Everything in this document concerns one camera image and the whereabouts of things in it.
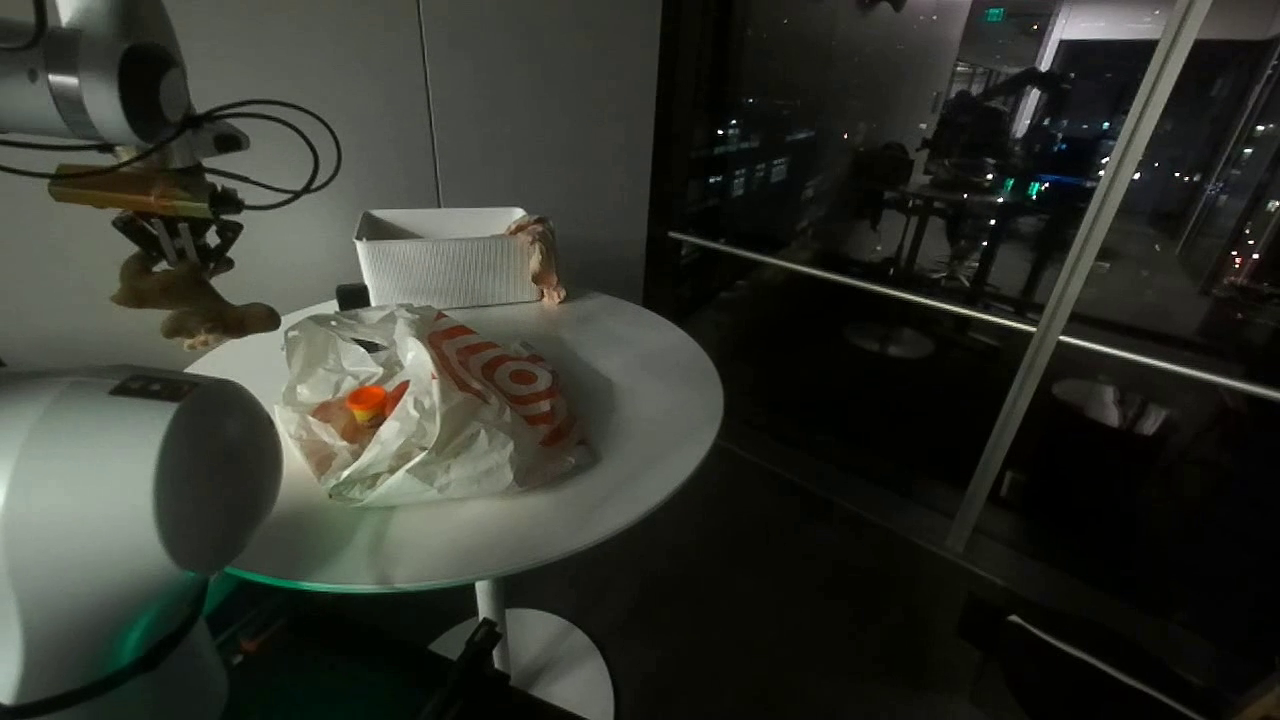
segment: glass window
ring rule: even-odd
[[[1274,27],[1274,3],[1212,8],[967,548],[1145,614],[1122,632],[1223,690],[1280,653]],[[1122,83],[1135,52],[1089,67]]]
[[[942,548],[1181,8],[667,3],[647,298],[729,438]],[[1212,3],[960,553],[1227,696],[1280,653],[1274,75]]]

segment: plastic bag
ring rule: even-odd
[[[284,331],[278,426],[340,503],[549,483],[584,461],[552,368],[441,309],[306,316]]]

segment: food container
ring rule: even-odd
[[[354,261],[370,303],[532,303],[532,242],[509,227],[524,206],[366,206]]]

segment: white round table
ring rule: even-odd
[[[330,303],[292,312],[284,328],[314,312],[330,312]],[[718,433],[718,376],[676,325],[613,297],[576,297],[560,309],[454,309],[448,316],[486,338],[538,350],[557,368],[595,461],[549,487],[413,509],[340,509],[323,498],[311,467],[278,437],[277,509],[233,570],[298,592],[477,583],[478,614],[509,627],[500,664],[515,688],[590,720],[613,717],[613,679],[590,640],[549,610],[500,609],[495,581],[590,548],[667,498]],[[262,409],[277,409],[288,381],[284,331],[233,338],[187,370],[227,376]]]

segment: table pedestal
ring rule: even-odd
[[[617,717],[613,677],[589,632],[538,609],[502,609],[495,581],[477,583],[477,610],[500,625],[495,667],[515,688],[589,720]],[[477,620],[452,625],[430,653],[454,661],[471,627]]]

